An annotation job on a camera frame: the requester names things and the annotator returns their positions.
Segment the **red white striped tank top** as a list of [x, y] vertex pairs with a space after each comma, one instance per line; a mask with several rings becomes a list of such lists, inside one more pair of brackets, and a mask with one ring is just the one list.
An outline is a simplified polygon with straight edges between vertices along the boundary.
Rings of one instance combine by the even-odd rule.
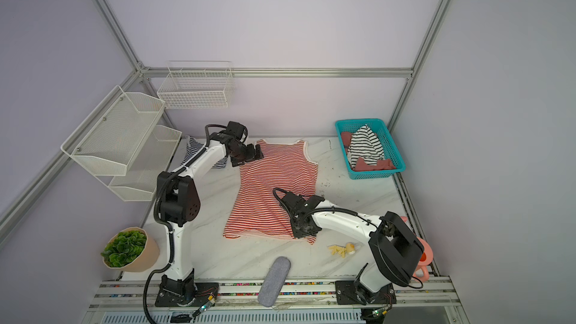
[[263, 158], [240, 167], [240, 189], [223, 229], [226, 239], [262, 237], [294, 240], [290, 216], [275, 199], [280, 188], [305, 197], [316, 192], [318, 163], [308, 155], [308, 143], [270, 143], [261, 139]]

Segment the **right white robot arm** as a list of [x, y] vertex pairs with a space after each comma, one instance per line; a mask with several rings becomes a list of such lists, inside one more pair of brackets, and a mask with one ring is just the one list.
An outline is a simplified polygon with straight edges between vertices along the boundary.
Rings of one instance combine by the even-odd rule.
[[425, 249], [401, 217], [356, 213], [344, 208], [317, 208], [291, 214], [295, 235], [315, 236], [321, 230], [343, 233], [365, 245], [373, 259], [358, 273], [358, 285], [376, 293], [389, 284], [408, 287]]

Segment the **blue white striped tank top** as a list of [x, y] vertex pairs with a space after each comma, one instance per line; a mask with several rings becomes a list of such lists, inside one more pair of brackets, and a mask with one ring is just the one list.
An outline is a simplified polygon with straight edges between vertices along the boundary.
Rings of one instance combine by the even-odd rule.
[[[186, 136], [185, 147], [186, 152], [181, 161], [181, 164], [187, 163], [199, 150], [203, 147], [203, 143], [196, 141], [192, 136]], [[225, 169], [227, 166], [227, 157], [220, 159], [212, 168], [215, 170]]]

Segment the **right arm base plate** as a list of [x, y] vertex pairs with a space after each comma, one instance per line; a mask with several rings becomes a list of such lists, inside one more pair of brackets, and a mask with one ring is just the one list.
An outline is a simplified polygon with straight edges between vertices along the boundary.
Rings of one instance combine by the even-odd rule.
[[391, 283], [372, 292], [359, 280], [337, 280], [336, 299], [339, 305], [395, 305], [397, 298]]

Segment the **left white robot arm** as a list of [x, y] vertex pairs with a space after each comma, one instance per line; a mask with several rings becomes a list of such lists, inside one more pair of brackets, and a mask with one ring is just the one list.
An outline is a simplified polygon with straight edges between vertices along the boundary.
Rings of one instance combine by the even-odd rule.
[[166, 229], [168, 240], [168, 263], [159, 272], [171, 281], [184, 281], [193, 273], [189, 227], [201, 207], [195, 181], [225, 158], [237, 167], [258, 161], [264, 155], [259, 144], [247, 144], [242, 138], [224, 132], [213, 133], [208, 142], [176, 169], [157, 176], [153, 215], [156, 223]]

